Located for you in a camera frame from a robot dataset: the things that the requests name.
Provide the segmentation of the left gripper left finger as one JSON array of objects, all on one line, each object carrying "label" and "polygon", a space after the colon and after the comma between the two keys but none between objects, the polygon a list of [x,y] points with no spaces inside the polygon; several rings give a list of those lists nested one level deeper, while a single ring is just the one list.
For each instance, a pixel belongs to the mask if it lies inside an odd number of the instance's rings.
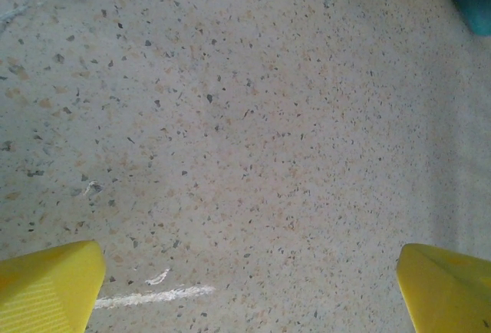
[{"label": "left gripper left finger", "polygon": [[1,331],[85,331],[105,270],[94,240],[2,260]]}]

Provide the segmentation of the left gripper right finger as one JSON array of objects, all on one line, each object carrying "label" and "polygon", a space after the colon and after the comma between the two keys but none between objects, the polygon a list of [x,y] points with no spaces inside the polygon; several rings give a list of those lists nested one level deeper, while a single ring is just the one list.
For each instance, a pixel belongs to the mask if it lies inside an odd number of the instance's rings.
[{"label": "left gripper right finger", "polygon": [[416,332],[490,331],[490,261],[406,244],[397,281]]}]

